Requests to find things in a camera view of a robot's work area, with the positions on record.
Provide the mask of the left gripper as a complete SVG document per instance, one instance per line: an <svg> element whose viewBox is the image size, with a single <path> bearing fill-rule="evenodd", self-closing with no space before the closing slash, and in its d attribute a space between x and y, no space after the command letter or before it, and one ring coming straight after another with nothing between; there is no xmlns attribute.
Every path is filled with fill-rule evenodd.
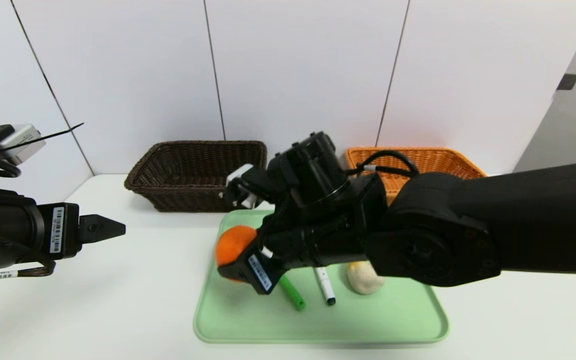
<svg viewBox="0 0 576 360"><path fill-rule="evenodd" d="M83 244L126 234L126 225L98 214L79 215L74 203L0 203L0 269L40 264L50 269Z"/></svg>

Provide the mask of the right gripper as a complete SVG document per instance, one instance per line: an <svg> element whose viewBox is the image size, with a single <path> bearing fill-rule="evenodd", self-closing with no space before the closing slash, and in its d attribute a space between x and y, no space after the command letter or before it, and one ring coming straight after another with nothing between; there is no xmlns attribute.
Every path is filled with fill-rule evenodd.
<svg viewBox="0 0 576 360"><path fill-rule="evenodd" d="M254 291L263 296L271 294L281 278L288 274L278 260L263 255L256 243L255 228L237 228L237 259L229 263L217 263L217 272L222 278L237 282L249 283Z"/></svg>

